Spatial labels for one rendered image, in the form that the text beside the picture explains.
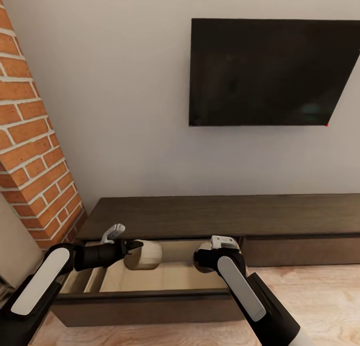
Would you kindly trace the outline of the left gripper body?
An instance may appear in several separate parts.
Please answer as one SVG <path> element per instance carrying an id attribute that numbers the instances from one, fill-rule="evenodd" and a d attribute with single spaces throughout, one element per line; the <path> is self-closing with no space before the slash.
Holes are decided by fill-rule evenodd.
<path id="1" fill-rule="evenodd" d="M 127 254 L 124 239 L 119 239 L 113 244 L 96 245 L 96 247 L 98 259 L 94 268 L 101 266 L 108 268 L 115 262 L 121 260 Z"/>

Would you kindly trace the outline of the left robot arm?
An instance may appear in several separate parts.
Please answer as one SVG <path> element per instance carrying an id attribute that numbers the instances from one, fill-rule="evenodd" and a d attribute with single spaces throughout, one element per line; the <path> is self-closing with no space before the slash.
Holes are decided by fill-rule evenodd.
<path id="1" fill-rule="evenodd" d="M 84 243 L 59 243 L 43 260 L 34 275 L 29 275 L 0 310 L 0 346 L 28 346 L 48 310 L 61 291 L 56 282 L 58 276 L 110 267 L 121 260 L 129 250 L 144 245 L 143 242 L 119 239 L 124 230 L 122 224 L 113 225 L 106 231 L 100 245 L 85 247 Z"/>

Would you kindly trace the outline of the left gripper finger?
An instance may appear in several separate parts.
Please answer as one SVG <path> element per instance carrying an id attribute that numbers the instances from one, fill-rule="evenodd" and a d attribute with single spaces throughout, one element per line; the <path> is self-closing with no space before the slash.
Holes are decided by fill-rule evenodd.
<path id="1" fill-rule="evenodd" d="M 129 250 L 133 250 L 138 247 L 141 247 L 144 245 L 144 243 L 140 242 L 140 241 L 128 240 L 127 243 L 125 243 L 125 245 L 126 245 L 126 249 L 127 249 L 127 253 L 128 253 Z"/>

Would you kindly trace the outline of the pillar candle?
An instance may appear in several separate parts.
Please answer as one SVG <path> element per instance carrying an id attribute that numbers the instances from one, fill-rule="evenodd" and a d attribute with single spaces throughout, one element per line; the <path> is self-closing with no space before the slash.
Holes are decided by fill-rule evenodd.
<path id="1" fill-rule="evenodd" d="M 201 244 L 196 252 L 200 249 L 205 249 L 205 250 L 210 250 L 211 249 L 211 242 L 204 242 L 203 244 Z M 209 272 L 213 272 L 214 270 L 212 268 L 208 268 L 208 267 L 201 267 L 198 265 L 198 261 L 194 260 L 194 254 L 193 254 L 193 264 L 195 265 L 196 269 L 198 269 L 200 272 L 202 273 L 209 273 Z"/>
<path id="2" fill-rule="evenodd" d="M 125 266 L 129 270 L 155 270 L 159 268 L 163 257 L 162 246 L 159 242 L 135 239 L 143 242 L 144 245 L 133 250 L 129 250 L 125 255 Z"/>

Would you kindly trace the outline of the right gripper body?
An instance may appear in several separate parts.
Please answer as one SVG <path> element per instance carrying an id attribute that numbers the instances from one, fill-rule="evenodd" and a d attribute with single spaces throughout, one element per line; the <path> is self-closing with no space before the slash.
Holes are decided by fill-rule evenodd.
<path id="1" fill-rule="evenodd" d="M 212 268 L 214 270 L 214 267 L 212 267 L 212 255 L 216 252 L 217 250 L 205 250 L 205 249 L 200 249 L 198 250 L 198 255 L 199 255 L 199 260 L 198 260 L 198 265 L 201 267 L 208 267 L 208 268 Z"/>

